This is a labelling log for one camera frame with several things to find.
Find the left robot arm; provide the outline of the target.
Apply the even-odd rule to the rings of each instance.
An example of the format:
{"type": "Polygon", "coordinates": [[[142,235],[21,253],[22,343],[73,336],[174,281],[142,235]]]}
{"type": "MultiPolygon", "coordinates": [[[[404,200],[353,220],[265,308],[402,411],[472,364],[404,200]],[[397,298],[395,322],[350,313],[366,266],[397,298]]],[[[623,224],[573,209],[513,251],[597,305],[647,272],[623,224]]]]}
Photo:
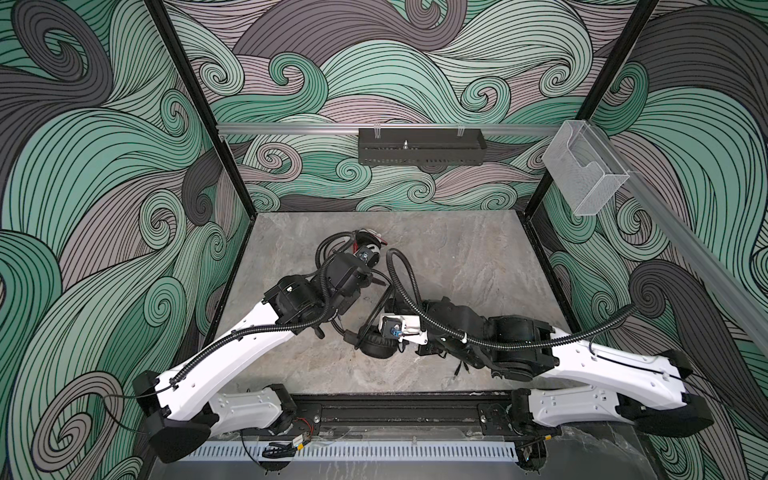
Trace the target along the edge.
{"type": "Polygon", "coordinates": [[[288,430],[296,407],[286,388],[228,397],[222,388],[270,350],[345,313],[374,280],[385,242],[369,229],[342,234],[344,244],[319,257],[312,274],[282,277],[229,331],[188,360],[133,381],[148,430],[148,443],[164,463],[193,453],[210,437],[257,429],[288,430]]]}

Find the white headphones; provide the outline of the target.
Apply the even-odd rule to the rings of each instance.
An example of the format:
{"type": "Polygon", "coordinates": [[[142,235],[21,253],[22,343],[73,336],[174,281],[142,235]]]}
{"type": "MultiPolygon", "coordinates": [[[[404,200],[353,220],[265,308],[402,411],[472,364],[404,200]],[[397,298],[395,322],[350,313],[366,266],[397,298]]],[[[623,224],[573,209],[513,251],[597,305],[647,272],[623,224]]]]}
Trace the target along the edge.
{"type": "Polygon", "coordinates": [[[374,230],[360,229],[354,232],[353,255],[369,267],[379,263],[382,248],[388,243],[374,230]]]}

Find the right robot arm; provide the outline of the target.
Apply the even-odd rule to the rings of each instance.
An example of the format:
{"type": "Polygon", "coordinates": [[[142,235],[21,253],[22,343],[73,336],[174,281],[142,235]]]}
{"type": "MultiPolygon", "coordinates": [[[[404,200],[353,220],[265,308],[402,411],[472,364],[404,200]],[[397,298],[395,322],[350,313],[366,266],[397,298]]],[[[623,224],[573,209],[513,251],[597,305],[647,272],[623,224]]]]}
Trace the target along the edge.
{"type": "Polygon", "coordinates": [[[425,301],[407,257],[392,249],[385,261],[395,291],[379,326],[386,339],[413,343],[420,355],[452,356],[461,368],[487,369],[494,378],[571,382],[564,389],[514,392],[524,423],[557,428],[616,421],[669,438],[693,436],[714,424],[707,400],[686,383],[694,369],[682,352],[670,349],[641,355],[596,343],[600,334],[633,316],[632,304],[588,330],[567,333],[519,315],[484,317],[447,297],[425,301]],[[404,266],[411,286],[403,285],[399,265],[404,266]]]}

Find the black blue headphones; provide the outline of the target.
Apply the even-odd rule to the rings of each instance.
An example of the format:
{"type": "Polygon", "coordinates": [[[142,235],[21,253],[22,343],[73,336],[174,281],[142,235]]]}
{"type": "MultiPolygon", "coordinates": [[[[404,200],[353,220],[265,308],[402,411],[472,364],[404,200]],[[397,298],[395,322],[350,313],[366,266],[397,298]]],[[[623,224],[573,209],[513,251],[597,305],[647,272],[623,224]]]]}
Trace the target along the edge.
{"type": "Polygon", "coordinates": [[[388,286],[375,304],[372,312],[357,332],[344,330],[343,340],[359,350],[362,354],[374,359],[388,359],[399,349],[399,342],[385,339],[378,330],[378,321],[387,301],[392,297],[394,288],[388,286]]]}

